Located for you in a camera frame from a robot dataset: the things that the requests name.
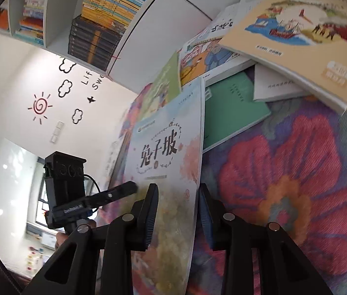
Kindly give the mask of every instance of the person's hand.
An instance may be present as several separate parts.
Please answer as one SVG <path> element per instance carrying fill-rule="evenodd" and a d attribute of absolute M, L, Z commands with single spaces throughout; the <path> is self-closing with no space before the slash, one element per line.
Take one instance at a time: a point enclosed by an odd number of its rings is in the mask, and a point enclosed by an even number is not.
<path fill-rule="evenodd" d="M 87 223 L 91 228 L 95 228 L 97 226 L 96 222 L 94 220 L 89 220 Z M 56 234 L 56 244 L 55 244 L 55 250 L 59 248 L 60 245 L 64 243 L 64 241 L 69 238 L 69 236 L 65 233 L 58 232 Z"/>

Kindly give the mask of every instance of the colorful rug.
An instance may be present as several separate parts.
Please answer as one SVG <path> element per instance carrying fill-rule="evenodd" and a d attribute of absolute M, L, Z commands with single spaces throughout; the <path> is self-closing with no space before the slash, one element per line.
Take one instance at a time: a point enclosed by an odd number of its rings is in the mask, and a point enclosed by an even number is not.
<path fill-rule="evenodd" d="M 253 68 L 246 73 L 253 79 Z M 148 88 L 133 103 L 125 130 Z M 247 222 L 280 223 L 332 292 L 346 295 L 347 114 L 338 116 L 313 96 L 269 107 L 266 120 L 203 155 L 201 181 Z M 101 212 L 101 224 L 112 220 L 109 213 Z M 220 295 L 224 260 L 224 252 L 208 248 L 197 221 L 187 293 Z"/>

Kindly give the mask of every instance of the cloud decal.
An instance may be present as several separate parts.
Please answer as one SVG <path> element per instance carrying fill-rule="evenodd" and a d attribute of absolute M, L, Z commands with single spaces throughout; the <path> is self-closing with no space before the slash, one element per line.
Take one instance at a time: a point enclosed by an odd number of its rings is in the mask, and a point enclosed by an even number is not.
<path fill-rule="evenodd" d="M 72 82 L 69 80 L 64 80 L 62 85 L 58 88 L 59 97 L 64 97 L 66 94 L 70 93 L 72 88 Z"/>
<path fill-rule="evenodd" d="M 74 115 L 72 116 L 72 122 L 74 123 L 74 124 L 78 124 L 78 122 L 80 121 L 80 120 L 82 120 L 82 115 L 84 114 L 84 112 L 82 111 L 82 110 L 80 110 L 80 109 L 76 109 L 75 111 L 74 111 Z"/>
<path fill-rule="evenodd" d="M 64 73 L 70 73 L 74 65 L 76 65 L 76 63 L 71 62 L 70 60 L 67 60 L 67 59 L 63 59 L 63 62 L 59 66 L 59 71 L 62 71 Z"/>

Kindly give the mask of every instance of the sun decal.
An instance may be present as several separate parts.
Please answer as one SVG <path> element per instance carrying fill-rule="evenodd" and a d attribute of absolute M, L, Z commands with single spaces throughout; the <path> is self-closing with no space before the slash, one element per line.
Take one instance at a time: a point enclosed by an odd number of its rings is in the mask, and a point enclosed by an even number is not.
<path fill-rule="evenodd" d="M 42 92 L 41 97 L 37 98 L 37 96 L 34 94 L 34 103 L 33 107 L 28 108 L 28 110 L 33 110 L 34 113 L 37 115 L 33 118 L 33 121 L 36 120 L 36 118 L 39 118 L 40 124 L 42 124 L 41 117 L 47 119 L 47 117 L 44 115 L 46 112 L 47 108 L 52 107 L 52 105 L 48 105 L 48 99 L 49 99 L 50 94 L 45 98 L 44 97 L 44 92 Z"/>

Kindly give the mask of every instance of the screw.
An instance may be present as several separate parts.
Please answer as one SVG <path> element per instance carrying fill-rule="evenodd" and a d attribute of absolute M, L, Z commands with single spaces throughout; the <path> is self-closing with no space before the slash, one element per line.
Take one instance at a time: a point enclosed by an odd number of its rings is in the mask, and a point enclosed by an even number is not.
<path fill-rule="evenodd" d="M 130 221 L 132 221 L 133 219 L 134 219 L 134 216 L 133 216 L 133 214 L 131 214 L 131 213 L 127 213 L 127 214 L 124 214 L 124 215 L 122 216 L 122 220 L 125 221 L 125 222 L 130 222 Z"/>
<path fill-rule="evenodd" d="M 82 225 L 78 226 L 78 228 L 76 230 L 80 233 L 86 233 L 89 230 L 89 226 L 86 224 L 82 224 Z"/>
<path fill-rule="evenodd" d="M 280 229 L 280 225 L 276 222 L 271 222 L 268 225 L 270 230 L 274 230 L 275 232 L 277 232 Z"/>
<path fill-rule="evenodd" d="M 225 213 L 223 218 L 228 221 L 233 221 L 235 219 L 235 215 L 232 213 Z"/>

